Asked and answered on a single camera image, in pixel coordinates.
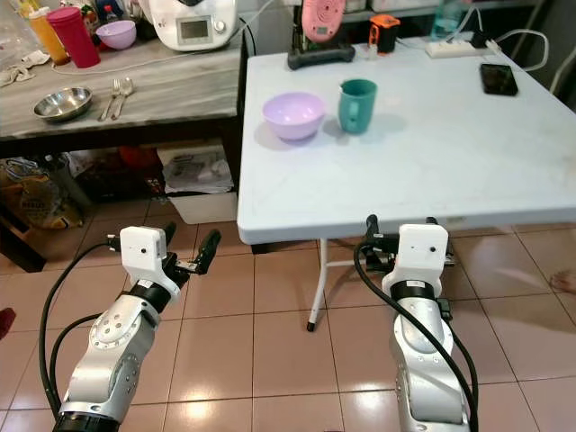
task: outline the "stainless steel bowl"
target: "stainless steel bowl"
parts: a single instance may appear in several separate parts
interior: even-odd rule
[[[91,102],[92,90],[89,88],[63,88],[36,103],[34,114],[46,122],[63,122],[85,113]]]

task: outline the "purple bowl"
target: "purple bowl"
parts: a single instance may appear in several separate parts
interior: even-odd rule
[[[284,93],[266,102],[262,113],[279,138],[301,140],[316,133],[325,111],[314,94]]]
[[[136,24],[130,20],[110,22],[98,27],[96,34],[110,48],[124,50],[136,40]]]

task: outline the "smartphone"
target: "smartphone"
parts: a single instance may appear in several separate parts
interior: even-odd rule
[[[480,75],[484,93],[487,95],[515,96],[518,93],[514,74],[508,65],[482,63]]]

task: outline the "red cup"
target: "red cup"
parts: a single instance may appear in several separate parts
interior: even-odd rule
[[[90,68],[100,63],[98,51],[84,26],[80,9],[74,6],[60,7],[48,13],[47,19],[77,68]]]

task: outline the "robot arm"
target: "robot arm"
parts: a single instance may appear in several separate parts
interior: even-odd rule
[[[140,368],[152,347],[159,314],[175,302],[191,273],[204,274],[221,238],[212,231],[198,257],[183,263],[167,253],[166,230],[128,227],[120,234],[122,265],[134,286],[93,324],[88,349],[72,373],[55,432],[115,432],[136,392]]]
[[[437,302],[446,261],[446,230],[436,224],[403,225],[399,238],[385,238],[378,234],[375,218],[369,218],[368,226],[367,243],[375,247],[364,250],[367,264],[371,261],[376,266],[374,250],[394,250],[389,254],[385,270],[391,271],[382,279],[382,291],[409,311],[450,355],[454,337]],[[455,373],[428,338],[401,314],[394,319],[391,351],[398,363],[400,430],[470,432],[463,388]]]

